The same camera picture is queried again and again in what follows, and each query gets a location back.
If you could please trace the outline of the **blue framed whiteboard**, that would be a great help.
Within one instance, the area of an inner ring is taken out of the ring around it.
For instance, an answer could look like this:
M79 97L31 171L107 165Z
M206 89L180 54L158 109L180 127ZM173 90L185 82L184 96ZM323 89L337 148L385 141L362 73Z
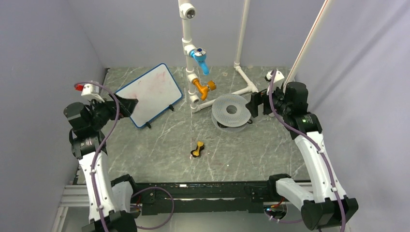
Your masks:
M161 63L116 91L120 97L137 99L130 119L137 128L152 121L182 99L183 93L166 64Z

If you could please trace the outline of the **yellow black eraser pad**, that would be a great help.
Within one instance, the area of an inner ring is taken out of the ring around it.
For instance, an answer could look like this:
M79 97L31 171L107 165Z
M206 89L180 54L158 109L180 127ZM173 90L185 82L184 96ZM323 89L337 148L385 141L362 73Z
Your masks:
M193 158L198 158L201 156L201 152L204 150L205 144L202 141L196 143L196 148L190 152Z

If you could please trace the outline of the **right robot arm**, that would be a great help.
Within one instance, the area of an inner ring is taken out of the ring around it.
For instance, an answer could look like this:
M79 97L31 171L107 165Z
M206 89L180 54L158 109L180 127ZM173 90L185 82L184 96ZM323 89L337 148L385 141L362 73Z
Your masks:
M273 201L281 197L301 213L301 221L309 230L339 227L343 232L349 219L358 210L355 198L349 198L340 184L328 158L322 127L318 117L308 111L308 90L305 84L290 82L284 87L253 93L246 108L253 117L258 106L263 114L274 117L289 131L304 159L312 192L297 184L288 174L271 175L266 194Z

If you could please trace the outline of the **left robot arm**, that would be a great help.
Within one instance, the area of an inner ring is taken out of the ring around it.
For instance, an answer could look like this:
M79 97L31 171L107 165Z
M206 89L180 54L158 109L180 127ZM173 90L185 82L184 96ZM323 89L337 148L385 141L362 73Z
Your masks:
M130 212L131 203L139 196L133 178L126 174L109 180L107 167L107 136L102 128L109 120L130 117L137 99L119 96L111 101L92 100L69 104L63 111L71 125L69 141L72 154L78 160L86 180L89 200L89 224L84 232L135 232L135 217Z

